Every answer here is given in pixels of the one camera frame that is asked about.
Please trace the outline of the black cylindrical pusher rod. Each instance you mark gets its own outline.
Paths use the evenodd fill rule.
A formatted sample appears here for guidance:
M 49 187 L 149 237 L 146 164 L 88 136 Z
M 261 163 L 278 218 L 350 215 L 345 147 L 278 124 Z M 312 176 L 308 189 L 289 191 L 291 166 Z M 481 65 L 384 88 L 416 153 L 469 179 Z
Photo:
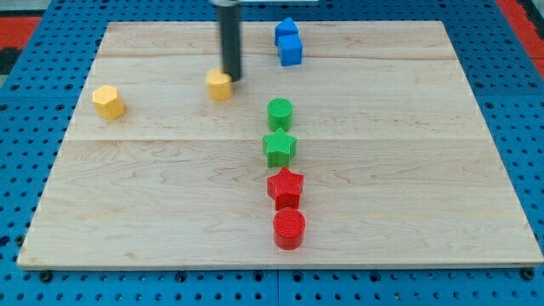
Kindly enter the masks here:
M 238 1 L 218 0 L 217 15 L 223 70 L 233 81 L 241 73 L 240 4 Z

